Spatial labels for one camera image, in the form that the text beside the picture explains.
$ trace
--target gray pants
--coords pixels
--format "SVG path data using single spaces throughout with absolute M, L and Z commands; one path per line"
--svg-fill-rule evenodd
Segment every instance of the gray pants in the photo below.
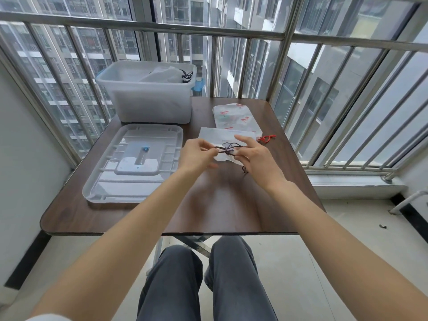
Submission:
M 223 236 L 213 245 L 204 281 L 213 291 L 215 321 L 277 320 L 242 237 Z M 201 320 L 201 283 L 196 254 L 180 245 L 166 248 L 142 289 L 137 321 Z

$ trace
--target tiled floor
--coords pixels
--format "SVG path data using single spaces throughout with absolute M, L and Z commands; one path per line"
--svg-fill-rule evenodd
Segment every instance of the tiled floor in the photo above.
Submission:
M 392 207 L 389 201 L 324 200 L 323 203 L 333 218 L 428 294 L 428 244 L 404 217 L 387 212 Z M 96 239 L 52 238 L 15 303 L 0 313 L 0 321 L 25 320 L 56 277 Z M 211 246 L 217 239 L 211 237 L 206 244 Z M 244 239 L 253 249 L 261 282 L 279 320 L 354 319 L 299 236 L 245 236 Z M 205 270 L 208 259 L 198 255 Z M 152 261 L 153 253 L 116 313 L 115 321 L 135 320 L 140 291 Z M 200 303 L 202 320 L 212 320 L 212 293 L 204 283 Z

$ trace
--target white paper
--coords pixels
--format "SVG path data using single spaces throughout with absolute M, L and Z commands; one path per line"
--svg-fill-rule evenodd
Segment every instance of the white paper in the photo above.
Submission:
M 234 129 L 254 132 L 256 138 L 263 135 L 259 124 L 247 106 L 240 103 L 215 106 L 213 108 L 215 126 L 218 129 Z
M 246 144 L 244 142 L 238 141 L 234 135 L 242 135 L 242 136 L 249 136 L 255 138 L 255 133 L 252 131 L 246 131 L 246 130 L 226 130 L 226 129 L 218 129 L 218 128 L 208 128 L 208 127 L 201 127 L 201 130 L 199 132 L 199 138 L 204 139 L 215 146 L 223 146 L 223 143 L 238 143 L 239 145 L 245 146 Z M 214 157 L 217 161 L 232 161 L 233 163 L 239 164 L 242 166 L 243 164 L 240 161 L 237 161 L 233 158 L 232 155 L 227 155 L 226 153 L 219 153 L 217 156 Z

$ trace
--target white wall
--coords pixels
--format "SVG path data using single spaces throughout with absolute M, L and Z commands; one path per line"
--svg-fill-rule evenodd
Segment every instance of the white wall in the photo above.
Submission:
M 408 186 L 404 197 L 428 187 L 428 148 L 400 174 L 401 180 Z M 422 196 L 412 202 L 413 207 L 428 221 L 428 196 Z
M 70 165 L 0 64 L 0 286 L 40 231 Z

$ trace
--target stainless steel bar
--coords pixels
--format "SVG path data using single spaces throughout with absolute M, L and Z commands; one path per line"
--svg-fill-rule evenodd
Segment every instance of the stainless steel bar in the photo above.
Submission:
M 281 41 L 280 48 L 278 50 L 278 56 L 274 64 L 274 72 L 272 73 L 272 79 L 270 80 L 270 85 L 267 89 L 267 102 L 270 102 L 270 100 L 274 96 L 276 85 L 278 84 L 278 79 L 280 78 L 281 69 L 284 64 L 285 58 L 287 57 L 294 31 L 296 30 L 297 21 L 299 20 L 302 5 L 303 0 L 293 0 L 292 8 L 290 10 L 290 14 L 288 15 L 286 30 L 284 32 L 284 39 Z
M 307 127 L 305 128 L 302 137 L 300 138 L 299 142 L 297 143 L 296 146 L 296 153 L 297 151 L 299 151 L 300 146 L 303 143 L 303 140 L 305 139 L 306 135 L 308 135 L 309 130 L 312 127 L 312 124 L 315 122 L 315 119 L 317 119 L 319 112 L 321 111 L 324 103 L 327 101 L 327 98 L 331 92 L 331 90 L 333 89 L 334 85 L 336 84 L 336 81 L 339 79 L 340 74 L 342 74 L 343 69 L 345 68 L 346 64 L 348 63 L 350 56 L 352 55 L 352 53 L 354 52 L 355 47 L 351 46 L 348 50 L 348 52 L 345 55 L 345 58 L 342 60 L 342 62 L 340 63 L 339 68 L 336 71 L 336 74 L 334 76 L 334 78 L 332 79 L 327 92 L 325 93 L 322 101 L 320 102 L 320 104 L 317 106 L 317 108 L 314 111 L 314 115 L 312 116 L 311 120 L 309 121 L 309 124 L 307 125 Z
M 103 32 L 104 32 L 104 37 L 107 41 L 108 51 L 110 52 L 111 60 L 113 62 L 116 62 L 117 55 L 116 55 L 116 52 L 114 51 L 115 47 L 114 47 L 113 41 L 111 40 L 110 32 L 107 28 L 103 28 Z
M 172 34 L 189 34 L 203 36 L 222 36 L 236 38 L 254 38 L 281 41 L 284 39 L 282 32 L 270 32 L 248 30 L 238 28 L 219 28 L 206 26 L 176 25 L 171 23 L 150 23 L 111 19 L 83 18 L 75 16 L 56 16 L 50 14 L 25 14 L 20 12 L 0 11 L 0 20 L 42 23 L 47 25 L 62 25 L 88 28 L 106 28 L 134 30 L 143 32 L 163 32 Z
M 66 135 L 58 127 L 54 117 L 45 108 L 44 101 L 38 92 L 35 92 L 35 86 L 28 79 L 25 72 L 19 65 L 19 60 L 15 56 L 15 52 L 10 48 L 10 43 L 4 38 L 0 30 L 0 62 L 4 65 L 6 71 L 10 74 L 11 78 L 16 82 L 23 95 L 28 99 L 29 104 L 34 109 L 35 113 L 40 117 L 42 122 L 49 129 L 53 137 L 57 140 L 61 149 L 65 152 L 68 161 L 72 166 L 77 167 L 79 162 L 82 161 L 77 151 L 71 145 Z
M 249 46 L 251 44 L 251 39 L 245 40 L 245 45 L 243 48 L 242 62 L 241 62 L 241 71 L 239 73 L 239 82 L 238 82 L 238 99 L 242 98 L 242 90 L 243 90 L 243 81 L 245 79 L 245 74 L 247 74 L 247 66 L 249 62 Z
M 190 248 L 195 249 L 197 252 L 203 254 L 209 258 L 211 254 L 211 248 L 204 244 L 200 239 L 192 235 L 173 235 L 177 240 L 188 245 Z
M 410 139 L 405 142 L 393 155 L 391 155 L 380 167 L 379 169 L 385 168 L 394 158 L 399 156 L 401 152 L 407 149 L 411 144 L 418 144 L 420 140 L 423 140 L 428 136 L 428 123 L 426 123 L 420 130 L 418 130 Z
M 412 122 L 412 120 L 414 120 L 415 117 L 419 115 L 421 111 L 423 111 L 426 108 L 427 105 L 428 105 L 428 99 L 425 100 L 425 102 L 423 102 L 423 104 L 420 105 L 419 108 L 416 109 L 415 112 L 411 114 L 410 117 L 404 121 L 403 124 L 401 124 L 401 126 L 373 153 L 371 157 L 369 157 L 366 163 L 362 165 L 362 168 L 365 169 L 379 155 L 379 153 L 382 152 L 385 149 L 385 147 L 387 147 L 388 144 L 391 143 L 392 140 L 396 138 L 397 135 L 399 135 L 399 133 L 401 133 L 401 131 L 405 129 Z
M 183 56 L 183 34 L 177 34 L 177 51 L 179 53 L 179 63 L 184 63 Z
M 214 88 L 217 75 L 217 46 L 218 37 L 212 37 L 211 45 L 211 67 L 210 67 L 210 97 L 214 98 Z
M 303 168 L 308 170 L 308 171 L 311 171 L 311 170 L 314 170 L 314 171 L 330 171 L 331 170 L 331 171 L 342 171 L 342 172 L 344 172 L 342 167 L 329 166 L 326 169 L 324 167 L 313 167 L 313 166 L 306 168 L 306 163 L 302 163 L 302 165 L 303 165 Z M 361 171 L 361 172 L 378 171 L 378 172 L 380 172 L 381 170 L 378 167 L 368 167 L 364 170 L 361 167 L 349 167 L 346 169 L 346 171 Z M 397 171 L 397 169 L 385 168 L 382 170 L 382 172 L 394 172 L 394 171 Z
M 236 38 L 253 38 L 266 40 L 284 40 L 285 35 L 281 32 L 258 31 L 236 28 L 219 28 L 205 26 L 175 25 L 170 23 L 149 23 L 136 21 L 122 21 L 111 19 L 83 18 L 73 16 L 56 16 L 50 14 L 27 14 L 21 12 L 0 11 L 2 21 L 30 22 L 47 25 L 78 26 L 101 29 L 121 29 L 143 32 L 182 33 L 189 35 L 222 36 Z M 337 37 L 323 35 L 296 34 L 292 31 L 291 42 L 293 43 L 315 43 L 332 46 L 355 46 L 368 48 L 383 48 L 394 50 L 409 50 L 428 53 L 428 44 L 411 43 L 402 41 L 384 41 L 379 39 Z
M 284 132 L 286 131 L 287 126 L 290 123 L 290 120 L 293 117 L 294 112 L 296 111 L 297 104 L 299 103 L 299 99 L 302 96 L 302 92 L 305 88 L 306 82 L 307 82 L 308 78 L 311 76 L 312 68 L 314 67 L 315 62 L 317 61 L 318 55 L 321 51 L 321 47 L 322 47 L 322 44 L 318 44 L 317 47 L 315 48 L 315 52 L 312 55 L 311 62 L 309 62 L 309 66 L 305 72 L 305 75 L 303 76 L 303 79 L 302 79 L 300 85 L 298 86 L 298 89 L 296 91 L 296 95 L 293 97 L 292 103 L 290 104 L 290 110 L 288 111 L 288 114 L 286 116 L 286 120 L 284 121 L 284 126 L 283 126 Z
M 317 149 L 311 156 L 311 158 L 308 161 L 307 168 L 310 166 L 313 166 L 315 162 L 318 160 L 321 153 L 324 151 L 327 144 L 332 139 L 335 132 L 338 130 L 339 126 L 343 123 L 343 120 L 345 119 L 346 115 L 351 110 L 352 106 L 355 104 L 356 100 L 364 90 L 364 88 L 367 86 L 368 82 L 372 78 L 372 76 L 375 74 L 376 70 L 379 68 L 380 64 L 382 63 L 383 59 L 387 55 L 389 51 L 387 49 L 383 49 L 377 58 L 373 61 L 373 64 L 368 68 L 366 74 L 361 79 L 360 83 L 352 93 L 352 95 L 349 97 L 349 100 L 346 102 L 343 109 L 340 111 L 338 116 L 336 117 L 333 125 L 329 129 L 329 131 L 326 133 L 326 135 L 323 137 L 323 140 L 318 145 Z
M 337 147 L 337 149 L 334 151 L 332 156 L 329 158 L 329 160 L 326 163 L 326 166 L 329 166 L 331 162 L 336 158 L 336 156 L 340 153 L 340 151 L 344 148 L 346 143 L 350 140 L 352 135 L 355 133 L 355 131 L 360 127 L 361 123 L 366 119 L 366 117 L 369 115 L 369 113 L 372 111 L 372 109 L 376 106 L 376 104 L 379 102 L 379 100 L 383 97 L 385 92 L 388 90 L 388 88 L 392 85 L 392 83 L 397 79 L 397 77 L 400 75 L 401 71 L 406 67 L 406 65 L 409 63 L 409 61 L 413 58 L 415 55 L 414 52 L 411 52 L 407 54 L 407 56 L 403 59 L 403 61 L 399 64 L 397 69 L 394 71 L 393 75 L 387 80 L 385 85 L 382 87 L 382 89 L 377 93 L 376 97 L 373 99 L 373 101 L 370 103 L 370 105 L 366 108 L 366 110 L 361 114 L 361 117 L 356 121 L 355 125 L 351 127 L 348 134 L 344 137 L 340 145 Z
M 99 110 L 101 111 L 101 117 L 104 119 L 104 124 L 105 124 L 105 126 L 107 126 L 108 123 L 110 122 L 107 118 L 108 114 L 104 110 L 102 102 L 98 96 L 98 92 L 97 92 L 97 89 L 95 87 L 94 80 L 92 79 L 92 76 L 89 73 L 90 70 L 88 68 L 88 64 L 86 63 L 86 61 L 83 58 L 83 54 L 80 51 L 79 44 L 78 44 L 78 41 L 76 39 L 76 36 L 74 35 L 74 32 L 70 26 L 64 26 L 64 27 L 67 31 L 68 38 L 70 39 L 70 42 L 72 43 L 72 46 L 76 52 L 76 56 L 78 57 L 78 60 L 80 61 L 81 65 L 82 65 L 83 72 L 85 74 L 86 79 L 88 80 L 88 83 L 89 83 L 89 86 L 91 87 L 92 93 L 94 94 L 95 101 L 97 102 Z
M 350 157 L 350 159 L 343 166 L 346 169 L 347 166 L 356 158 L 356 156 L 366 147 L 366 145 L 373 139 L 379 130 L 388 122 L 388 120 L 396 113 L 397 110 L 406 102 L 406 100 L 414 93 L 416 88 L 425 80 L 428 76 L 428 69 L 419 77 L 415 84 L 406 92 L 406 94 L 400 99 L 400 101 L 393 107 L 393 109 L 387 114 L 387 116 L 382 120 L 380 124 L 376 126 L 374 131 L 367 137 L 367 139 L 360 145 L 360 147 L 355 151 L 355 153 Z
M 326 44 L 331 46 L 355 46 L 366 48 L 383 48 L 405 50 L 411 52 L 428 52 L 428 44 L 410 43 L 405 41 L 383 41 L 380 39 L 337 37 L 324 35 L 293 34 L 292 43 Z
M 425 145 L 422 145 L 419 149 L 417 149 L 414 153 L 406 157 L 413 149 L 418 146 L 421 142 L 424 142 L 428 137 L 428 133 L 425 132 L 423 135 L 420 135 L 418 139 L 411 144 L 409 148 L 406 148 L 405 153 L 401 154 L 399 157 L 395 158 L 393 162 L 391 162 L 390 166 L 395 167 L 398 163 L 400 163 L 400 166 L 397 167 L 397 169 L 402 169 L 402 167 L 406 164 L 410 158 L 417 155 L 420 151 L 423 151 L 424 148 L 428 147 L 428 142 L 426 142 Z
M 66 88 L 64 87 L 64 84 L 62 83 L 61 78 L 60 78 L 58 72 L 56 71 L 55 66 L 51 62 L 51 58 L 47 54 L 47 52 L 46 52 L 45 48 L 43 47 L 43 45 L 40 43 L 39 38 L 37 37 L 37 33 L 35 32 L 33 26 L 30 23 L 27 23 L 27 22 L 24 22 L 24 24 L 25 24 L 25 26 L 26 26 L 29 34 L 31 35 L 31 37 L 33 37 L 33 40 L 34 40 L 37 48 L 39 49 L 40 54 L 43 57 L 43 60 L 45 61 L 47 67 L 51 71 L 51 74 L 52 74 L 53 78 L 56 80 L 56 83 L 58 84 L 58 87 L 60 88 L 61 92 L 64 94 L 64 97 L 65 97 L 65 99 L 67 101 L 68 106 L 72 110 L 73 115 L 75 116 L 75 118 L 78 121 L 79 125 L 82 127 L 83 132 L 85 133 L 86 138 L 88 139 L 88 141 L 89 141 L 89 143 L 91 145 L 94 145 L 94 140 L 91 137 L 91 133 L 89 132 L 89 129 L 83 123 L 82 118 L 80 117 L 79 113 L 77 112 L 76 108 L 74 107 L 74 104 L 73 104 L 72 100 L 70 99 L 70 96 L 68 95 L 68 93 L 66 91 Z

